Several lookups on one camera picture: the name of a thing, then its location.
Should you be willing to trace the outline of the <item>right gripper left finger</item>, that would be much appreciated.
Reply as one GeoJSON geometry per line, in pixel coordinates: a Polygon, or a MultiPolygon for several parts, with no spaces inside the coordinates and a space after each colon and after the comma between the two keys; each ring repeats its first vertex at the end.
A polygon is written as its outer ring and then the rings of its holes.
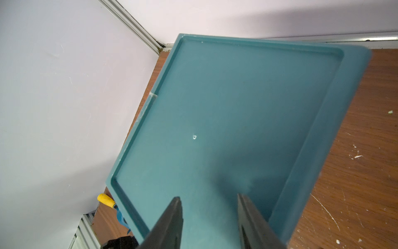
{"type": "Polygon", "coordinates": [[[182,228],[182,203],[174,197],[138,249],[179,249],[182,228]]]}

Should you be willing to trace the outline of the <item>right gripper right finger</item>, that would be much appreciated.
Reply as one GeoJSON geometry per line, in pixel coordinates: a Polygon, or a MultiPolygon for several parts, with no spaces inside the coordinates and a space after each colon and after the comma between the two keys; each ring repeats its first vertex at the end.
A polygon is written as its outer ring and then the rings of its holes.
{"type": "Polygon", "coordinates": [[[251,199],[237,195],[237,212],[242,249],[285,249],[251,199]]]}

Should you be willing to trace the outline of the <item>teal three-drawer cabinet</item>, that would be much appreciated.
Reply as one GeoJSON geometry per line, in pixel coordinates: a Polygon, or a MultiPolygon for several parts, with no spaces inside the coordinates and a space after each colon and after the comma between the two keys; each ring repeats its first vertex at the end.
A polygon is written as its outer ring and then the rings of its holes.
{"type": "Polygon", "coordinates": [[[288,244],[371,59],[362,46],[180,34],[106,185],[139,243],[238,249],[247,195],[288,244]]]}

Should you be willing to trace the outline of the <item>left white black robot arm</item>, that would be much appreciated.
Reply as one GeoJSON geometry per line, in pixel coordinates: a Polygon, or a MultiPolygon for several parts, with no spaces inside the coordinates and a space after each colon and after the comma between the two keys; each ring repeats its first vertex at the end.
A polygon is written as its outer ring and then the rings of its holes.
{"type": "Polygon", "coordinates": [[[136,249],[139,243],[134,236],[112,239],[101,245],[100,249],[136,249]]]}

